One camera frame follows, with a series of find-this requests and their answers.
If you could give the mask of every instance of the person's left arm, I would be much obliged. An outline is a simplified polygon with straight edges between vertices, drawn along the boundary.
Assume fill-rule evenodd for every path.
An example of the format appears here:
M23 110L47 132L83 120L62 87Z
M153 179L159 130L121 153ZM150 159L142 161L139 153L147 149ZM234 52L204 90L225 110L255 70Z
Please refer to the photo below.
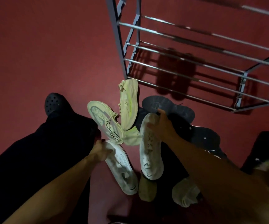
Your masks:
M111 152L97 141L87 157L35 193L4 224L65 223L94 167Z

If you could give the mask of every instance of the shoe rack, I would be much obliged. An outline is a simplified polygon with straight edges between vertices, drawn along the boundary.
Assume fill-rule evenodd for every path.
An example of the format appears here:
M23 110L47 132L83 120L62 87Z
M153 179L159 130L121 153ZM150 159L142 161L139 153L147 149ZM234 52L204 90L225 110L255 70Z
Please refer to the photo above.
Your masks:
M172 25L172 26L181 28L183 30L193 31L195 33L201 33L201 34L205 34L205 35L218 37L220 39L226 39L226 40L233 41L233 42L236 42L236 43L241 43L241 44L244 44L244 45L247 45L247 46L252 46L252 47L255 47L255 48L258 48L258 49L265 49L265 50L269 51L269 48L261 46L261 45L253 44L253 43L250 43L250 42L238 40L238 39L235 39L235 38L232 38L232 37L227 37L227 36L223 36L223 35L220 35L220 34L215 34L215 33L212 33L212 32L203 31L203 30L200 30L200 29L194 29L194 28L184 26L184 25L174 24L172 22L167 22L165 20L157 19L157 18L154 18L154 17L151 17L151 16L141 15L141 0L136 0L136 15L134 17L133 23L132 24L125 23L125 22L120 21L120 18L121 18L122 9L125 6L126 1L127 0L119 0L118 4L116 4L115 0L106 0L107 7L108 7L108 12L109 12L109 17L110 17L110 21L111 21L111 24L112 24L114 37L115 37L115 41L116 41L116 45L117 45L117 50L118 50L118 54L119 54L119 59L120 59L120 63L121 63L121 66L122 66L122 72L123 72L123 76L124 76L125 79L132 79L132 77L130 77L130 74L129 74L129 72L131 70L132 63L133 64L139 64L139 65L143 65L145 67L150 67L150 68L153 68L153 69L157 69L159 71L163 71L163 72L166 72L166 73L169 73L169 74L173 74L173 75L184 77L184 78L187 78L187 79L190 79L190 80L194 80L195 82L198 82L200 84L207 84L207 85L212 86L212 87L218 87L218 88L223 89L223 90L234 92L235 96L236 96L236 102L231 107L230 106L225 106L225 105L222 105L222 104L218 104L218 103L215 103L215 102L204 100L204 99L199 98L199 97L194 97L194 96L191 96L191 95L188 95L188 94L181 93L179 91L174 91L174 90L171 90L169 88L165 88L165 87L162 87L162 86L159 86L159 85L155 85L155 84L152 84L152 83L149 83L149 82L145 82L143 80L138 80L140 83L142 83L144 85L148 85L148 86L152 86L152 87L158 87L158 88L161 88L161 89L167 89L169 91L185 95L187 98L191 98L191 99L203 102L203 103L207 103L209 105L217 106L217 107L220 107L222 109L229 110L229 111L231 111L233 113L246 111L246 110L251 110L251 109L264 107L264 106L269 106L269 99L257 97L257 96L248 94L245 91L245 84L246 84L247 80L252 80L252 81L255 81L256 83L262 83L262 84L265 84L265 85L269 86L269 82L266 82L266 81L259 80L259 79L252 78L252 77L248 76L250 74L250 72L254 71L256 68L258 68L258 67L260 67L262 65L269 66L269 57L267 57L264 60L261 60L261 59L258 59L258 58L254 58L254 57L251 57L251 56L248 56L248 55L241 54L241 53L232 52L232 51L229 51L229 50L226 50L226 49L223 49L223 48L219 48L219 47L207 45L205 43L201 43L201 42L198 42L198 41L193 41L193 40L190 40L190 39L186 39L184 37L179 37L179 36L175 36L175 35L171 35L171 34L166 34L164 32L159 32L159 31L148 29L148 28L144 28L144 27L140 26L141 18L151 20L151 21L157 21L157 22L160 22L160 23L163 23L163 24L166 24L166 25ZM266 10L263 10L263 9L258 9L258 8L252 7L252 6L243 5L243 6L236 6L236 8L240 8L242 11L252 11L252 12L259 13L259 14L269 15L269 11L266 11ZM125 26L125 27L128 27L130 29L129 34L128 34L127 38L126 38L126 41L122 41L122 39L121 39L121 33L120 33L120 27L121 26ZM136 43L131 44L130 39L131 39L134 31L136 32ZM214 64L214 63L210 63L210 62L199 62L197 60L191 60L189 58L185 59L184 58L185 54L183 54L183 53L180 53L181 54L181 57L180 57L179 55L177 55L177 54L179 54L179 52L173 52L173 54L171 54L171 52L167 53L165 51L167 51L167 50L170 51L170 49L168 49L166 47L161 47L161 46L158 46L156 44L151 44L151 43L149 43L147 41L141 41L140 40L140 32L141 31L144 31L146 33L154 34L154 36L165 37L167 39L171 39L171 40L179 42L179 43L183 43L183 44L187 44L187 45L190 45L190 46L195 46L195 47L198 47L198 48L203 48L203 49L206 49L206 50L210 50L212 52L218 52L218 53L225 54L225 55L228 55L228 56L234 56L234 57L237 57L237 58L250 60L250 61L255 62L256 64L254 66L250 67L247 70L238 70L238 69L217 65L217 64ZM149 47L157 48L157 50L152 49L152 48L146 48L146 47L142 46L143 44L146 44ZM127 49L130 48L130 47L133 47L133 52L132 52L131 57L129 59L127 59L127 58L125 58L125 55L126 55ZM136 60L133 59L135 54L136 54L137 49L142 49L142 50L145 50L145 51L148 51L148 52L155 52L155 53L158 53L158 54L163 55L163 56L168 56L170 58L175 58L177 60L187 61L187 62L190 62L190 63L195 64L197 66L203 66L203 67L206 67L206 68L214 69L216 71L221 71L221 72L223 72L225 74L235 75L235 76L238 77L239 82L240 82L239 89L238 90L233 90L233 89L230 89L230 88L227 88L227 87L224 87L224 86L220 86L220 85L216 85L214 83L210 83L210 82L207 82L207 81L204 81L204 80L200 80L198 78L193 78L193 77L190 77L190 76L187 76L187 75L178 74L176 72L172 72L172 71L169 71L169 70L166 70L166 69L162 69L162 68L158 68L158 67L155 67L155 66L145 64L145 63L141 63L141 62L136 61ZM241 100L242 100L243 96L251 97L252 99L259 100L260 102L257 103L257 104L254 104L254 105L242 106Z

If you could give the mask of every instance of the pant leg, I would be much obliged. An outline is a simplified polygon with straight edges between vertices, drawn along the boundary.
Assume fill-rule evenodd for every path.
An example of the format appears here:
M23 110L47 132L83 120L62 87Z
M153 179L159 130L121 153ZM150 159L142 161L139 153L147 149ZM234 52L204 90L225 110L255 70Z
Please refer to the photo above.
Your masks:
M39 189L87 156L96 130L92 119L77 114L49 117L35 133L13 143L1 154L0 223ZM71 221L88 221L89 188L88 182Z

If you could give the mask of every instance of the person's left hand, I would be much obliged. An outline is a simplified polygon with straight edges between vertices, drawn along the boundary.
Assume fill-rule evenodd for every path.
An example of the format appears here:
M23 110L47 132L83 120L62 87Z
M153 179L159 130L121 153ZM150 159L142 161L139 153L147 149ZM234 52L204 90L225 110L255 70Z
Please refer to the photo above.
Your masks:
M111 149L106 149L104 141L97 140L90 155L95 155L98 161L104 161L112 151Z

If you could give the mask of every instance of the red floor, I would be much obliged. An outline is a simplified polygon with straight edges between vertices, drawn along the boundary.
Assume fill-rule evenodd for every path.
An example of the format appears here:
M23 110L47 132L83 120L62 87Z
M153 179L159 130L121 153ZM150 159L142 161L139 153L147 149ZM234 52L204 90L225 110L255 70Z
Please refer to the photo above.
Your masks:
M269 9L269 0L235 1ZM132 22L134 3L135 0L128 0L124 10L129 11L124 12L122 21ZM269 16L200 0L143 0L142 13L269 47ZM169 26L163 27L160 23L148 20L142 20L142 26L262 59L269 56L269 52ZM127 30L121 30L125 39ZM144 41L177 48L193 56L242 70L253 64L199 48L177 45L155 35L142 33L141 36ZM169 61L146 53L142 53L142 56L142 61L157 66L166 65ZM235 77L195 66L175 65L177 68L172 64L175 70L179 67L187 74L207 78L208 81L214 79L208 79L204 73L221 78L223 81L218 82L220 85L227 84L229 88L235 89ZM134 73L144 80L156 82L155 71L140 68L140 71ZM252 75L269 80L269 68L262 68ZM14 141L34 132L45 121L43 102L48 93L65 95L73 109L85 116L88 116L87 103L91 100L103 101L118 111L117 85L122 79L105 0L0 0L0 154ZM249 87L258 96L269 96L269 90L265 87L253 84ZM221 94L220 90L200 88L194 83L180 89L222 104L232 103L233 94ZM140 85L140 103L145 97L156 94L158 91L155 89ZM269 107L242 115L183 100L183 97L176 99L175 103L183 103L195 111L193 125L211 128L221 136L222 150L238 166L244 162L258 133L269 131ZM134 168L139 171L138 147L123 147ZM107 215L131 215L138 220L158 223L153 213L151 204L139 202L137 196L123 194L105 163L97 166L91 181L89 223L107 223ZM181 220L177 216L180 213L184 214ZM198 222L198 215L193 210L181 210L180 213L175 213L174 218L169 220Z

